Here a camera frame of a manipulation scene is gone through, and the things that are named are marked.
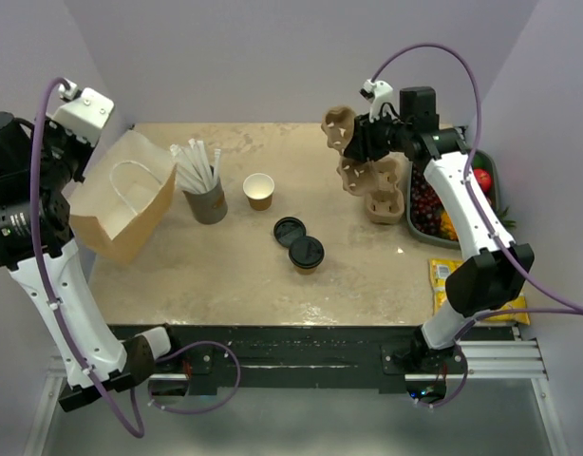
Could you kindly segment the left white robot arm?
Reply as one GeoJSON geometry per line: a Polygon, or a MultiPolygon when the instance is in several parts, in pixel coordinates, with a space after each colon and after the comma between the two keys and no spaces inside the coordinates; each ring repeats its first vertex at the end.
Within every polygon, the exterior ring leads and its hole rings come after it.
{"type": "Polygon", "coordinates": [[[184,349],[165,326],[119,340],[88,288],[62,191],[82,181],[95,149],[52,119],[43,124],[38,220],[41,247],[31,237],[30,161],[36,125],[0,111],[0,266],[27,293],[63,357],[64,411],[87,406],[103,390],[131,390],[158,367],[177,371],[184,349]]]}

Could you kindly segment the brown paper coffee cup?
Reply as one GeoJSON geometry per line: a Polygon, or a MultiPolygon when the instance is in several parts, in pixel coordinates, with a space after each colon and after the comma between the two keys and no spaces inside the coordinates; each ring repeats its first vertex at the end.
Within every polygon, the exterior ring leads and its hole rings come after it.
{"type": "Polygon", "coordinates": [[[264,173],[254,173],[248,176],[242,185],[243,192],[255,211],[264,211],[273,202],[274,181],[264,173]]]}

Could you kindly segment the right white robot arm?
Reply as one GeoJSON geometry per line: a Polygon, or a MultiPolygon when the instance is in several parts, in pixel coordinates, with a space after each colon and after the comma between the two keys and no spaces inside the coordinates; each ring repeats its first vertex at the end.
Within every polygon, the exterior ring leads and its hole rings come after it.
{"type": "Polygon", "coordinates": [[[435,190],[459,238],[463,264],[445,281],[446,302],[422,325],[424,342],[410,351],[413,367],[430,373],[475,314],[519,296],[524,278],[517,267],[530,268],[535,256],[529,245],[516,244],[480,191],[461,134],[440,126],[433,88],[395,94],[388,83],[367,80],[360,92],[370,110],[355,118],[344,157],[374,163],[404,153],[435,190]]]}

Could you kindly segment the brown paper bag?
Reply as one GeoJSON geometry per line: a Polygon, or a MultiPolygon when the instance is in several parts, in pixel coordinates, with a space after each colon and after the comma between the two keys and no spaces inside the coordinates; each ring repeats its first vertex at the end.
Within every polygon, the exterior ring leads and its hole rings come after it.
{"type": "Polygon", "coordinates": [[[69,198],[75,236],[96,254],[130,264],[169,210],[176,173],[169,151],[126,131],[69,198]]]}

